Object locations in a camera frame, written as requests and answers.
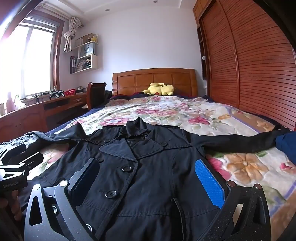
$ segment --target bed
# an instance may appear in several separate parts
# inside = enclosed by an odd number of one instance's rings
[[[152,82],[173,84],[174,96],[148,96],[140,92]],[[193,69],[143,69],[114,73],[113,97],[105,105],[68,122],[51,133],[59,133],[80,123],[87,134],[105,125],[125,125],[138,116],[150,124],[174,125],[198,135],[240,134],[252,136],[270,131],[274,124],[256,115],[197,96]],[[41,174],[68,151],[68,145],[53,144],[41,152],[42,164],[28,179]],[[272,239],[277,240],[296,211],[296,166],[275,147],[259,153],[217,153],[207,159],[225,180],[238,185],[260,183],[266,195],[271,217]]]

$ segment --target sliding wardrobe door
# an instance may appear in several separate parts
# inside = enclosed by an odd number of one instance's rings
[[[238,107],[238,70],[233,36],[218,1],[213,1],[200,21],[207,43],[211,97]]]
[[[219,0],[234,37],[240,78],[239,108],[294,129],[296,66],[277,24],[252,0]]]

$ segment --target wooden desk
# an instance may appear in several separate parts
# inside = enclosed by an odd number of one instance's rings
[[[46,117],[86,104],[86,93],[60,97],[29,105],[0,117],[0,143],[30,131],[49,131]]]

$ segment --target blanket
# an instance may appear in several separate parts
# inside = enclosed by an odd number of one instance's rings
[[[152,96],[111,100],[102,110],[71,121],[56,133],[80,123],[86,134],[91,134],[105,125],[125,125],[138,116],[153,125],[179,126],[198,135],[252,136],[274,127],[260,117],[225,104],[209,103],[201,97]],[[30,172],[28,178],[41,174],[68,148],[67,145],[54,144],[42,150],[44,161]],[[275,147],[258,153],[217,153],[209,150],[206,158],[225,180],[248,187],[255,183],[263,186],[271,217],[272,240],[276,240],[296,211],[296,166]]]

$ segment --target coat sleeve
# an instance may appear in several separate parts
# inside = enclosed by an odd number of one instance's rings
[[[188,133],[185,136],[187,141],[195,146],[204,156],[205,149],[219,152],[254,153],[272,148],[276,145],[276,137],[291,132],[288,128],[276,125],[272,131],[262,132],[254,136],[242,135],[220,135],[220,136],[199,136]]]

